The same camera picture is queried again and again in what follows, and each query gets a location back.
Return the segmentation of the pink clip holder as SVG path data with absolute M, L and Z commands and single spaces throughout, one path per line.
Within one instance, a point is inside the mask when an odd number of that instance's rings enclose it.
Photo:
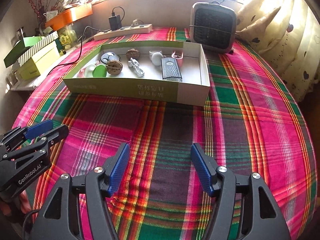
M 177 61 L 179 67 L 183 65 L 183 52 L 182 51 L 173 51 L 171 57 Z
M 95 70 L 95 68 L 97 67 L 97 65 L 99 65 L 100 61 L 95 61 L 92 64 L 87 64 L 84 67 L 82 67 L 77 76 L 78 78 L 89 78 L 89 77 L 93 77 L 93 72 Z

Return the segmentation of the brown walnut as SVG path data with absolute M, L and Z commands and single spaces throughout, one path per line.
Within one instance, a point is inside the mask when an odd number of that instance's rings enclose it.
M 108 61 L 106 69 L 108 74 L 117 76 L 121 73 L 123 69 L 123 64 L 119 60 L 111 60 Z
M 131 59 L 139 60 L 140 51 L 138 49 L 131 48 L 126 52 L 126 58 L 127 60 L 131 60 Z

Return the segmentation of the black white round gadget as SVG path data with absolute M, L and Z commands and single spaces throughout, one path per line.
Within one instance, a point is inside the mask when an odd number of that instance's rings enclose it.
M 100 57 L 100 61 L 104 64 L 108 64 L 108 62 L 110 61 L 120 61 L 120 56 L 118 56 L 117 54 L 109 51 L 104 53 L 101 57 Z

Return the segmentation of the black rectangular device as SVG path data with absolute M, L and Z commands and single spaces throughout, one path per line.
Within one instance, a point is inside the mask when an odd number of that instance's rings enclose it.
M 161 64 L 163 80 L 182 82 L 182 75 L 175 58 L 165 57 L 161 59 Z

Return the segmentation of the white egg-shaped light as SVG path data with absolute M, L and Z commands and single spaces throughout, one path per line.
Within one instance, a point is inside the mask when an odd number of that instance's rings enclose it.
M 160 52 L 155 52 L 151 56 L 151 62 L 155 66 L 160 66 L 162 64 L 163 55 Z

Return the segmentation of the green white suction holder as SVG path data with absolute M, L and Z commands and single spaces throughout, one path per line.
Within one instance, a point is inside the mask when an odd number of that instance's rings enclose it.
M 84 77 L 106 77 L 107 69 L 103 64 L 94 65 L 91 64 L 85 68 Z

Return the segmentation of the translucent round jar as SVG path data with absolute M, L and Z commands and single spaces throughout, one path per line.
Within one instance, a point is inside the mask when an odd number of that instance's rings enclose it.
M 149 58 L 151 61 L 161 61 L 163 55 L 161 51 L 149 51 Z

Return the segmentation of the yellow green box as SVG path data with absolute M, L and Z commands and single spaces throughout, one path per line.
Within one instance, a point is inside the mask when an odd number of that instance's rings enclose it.
M 28 51 L 24 53 L 18 59 L 20 67 L 16 70 L 16 73 L 22 80 L 29 80 L 34 77 L 38 77 L 59 57 L 60 54 L 58 52 L 56 42 L 53 41 L 33 55 Z

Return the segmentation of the green folded box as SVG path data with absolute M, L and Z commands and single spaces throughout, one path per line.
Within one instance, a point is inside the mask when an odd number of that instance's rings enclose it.
M 8 55 L 4 59 L 5 67 L 8 68 L 13 65 L 17 59 L 25 53 L 29 48 L 34 46 L 37 42 L 42 40 L 41 36 L 33 36 L 33 37 L 24 37 L 19 40 L 12 50 L 8 53 Z

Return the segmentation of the striped white box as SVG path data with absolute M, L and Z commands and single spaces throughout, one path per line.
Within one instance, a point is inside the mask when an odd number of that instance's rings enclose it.
M 32 56 L 38 53 L 41 49 L 46 48 L 49 45 L 55 44 L 55 40 L 57 40 L 58 37 L 59 36 L 57 31 L 54 31 L 47 37 L 43 38 L 41 41 L 37 42 L 18 58 L 17 61 L 19 65 L 23 66 Z

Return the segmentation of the yellow green toy figure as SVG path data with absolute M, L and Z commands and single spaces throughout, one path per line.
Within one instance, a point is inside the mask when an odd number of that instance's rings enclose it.
M 65 27 L 60 29 L 57 33 L 59 35 L 59 41 L 64 50 L 69 50 L 76 45 L 78 39 L 76 32 L 73 29 Z

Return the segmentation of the green white cardboard box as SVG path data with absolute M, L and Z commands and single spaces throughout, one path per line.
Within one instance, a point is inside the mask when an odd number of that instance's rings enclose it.
M 144 71 L 143 77 L 138 77 L 127 65 L 126 52 L 132 48 L 140 52 L 138 62 Z M 152 64 L 149 58 L 150 51 L 161 51 L 167 57 L 175 51 L 182 52 L 183 62 L 180 66 L 182 81 L 165 81 L 161 67 Z M 120 57 L 123 68 L 119 75 L 78 77 L 83 69 L 96 63 L 104 53 L 108 52 Z M 203 106 L 210 90 L 207 60 L 202 46 L 197 43 L 176 41 L 103 43 L 91 49 L 78 61 L 63 80 L 73 93 L 123 96 L 193 106 Z

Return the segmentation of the orange shelf tray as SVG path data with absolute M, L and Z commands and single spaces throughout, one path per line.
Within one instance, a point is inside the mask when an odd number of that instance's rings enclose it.
M 79 5 L 65 10 L 64 12 L 58 14 L 51 20 L 45 23 L 45 27 L 51 27 L 53 31 L 58 31 L 59 29 L 67 26 L 79 19 L 92 15 L 92 5 L 91 3 Z

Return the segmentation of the black charger plug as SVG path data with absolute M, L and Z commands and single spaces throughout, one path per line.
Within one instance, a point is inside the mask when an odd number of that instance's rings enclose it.
M 122 27 L 120 15 L 114 15 L 108 18 L 110 29 L 112 31 L 118 30 Z

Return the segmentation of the white power strip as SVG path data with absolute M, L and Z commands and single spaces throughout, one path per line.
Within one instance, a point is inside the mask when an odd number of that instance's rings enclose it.
M 152 24 L 140 24 L 138 26 L 122 27 L 117 30 L 101 31 L 93 36 L 95 41 L 107 38 L 120 37 L 135 34 L 148 34 L 153 30 Z

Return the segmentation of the grey portable heater fan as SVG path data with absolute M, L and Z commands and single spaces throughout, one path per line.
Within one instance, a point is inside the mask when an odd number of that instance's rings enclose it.
M 217 1 L 197 2 L 191 9 L 190 41 L 217 53 L 229 53 L 235 40 L 237 16 Z

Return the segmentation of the cream heart-pattern curtain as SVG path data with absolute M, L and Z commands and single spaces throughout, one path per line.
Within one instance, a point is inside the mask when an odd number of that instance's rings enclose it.
M 297 102 L 319 82 L 319 22 L 305 0 L 245 0 L 236 35 L 278 74 Z

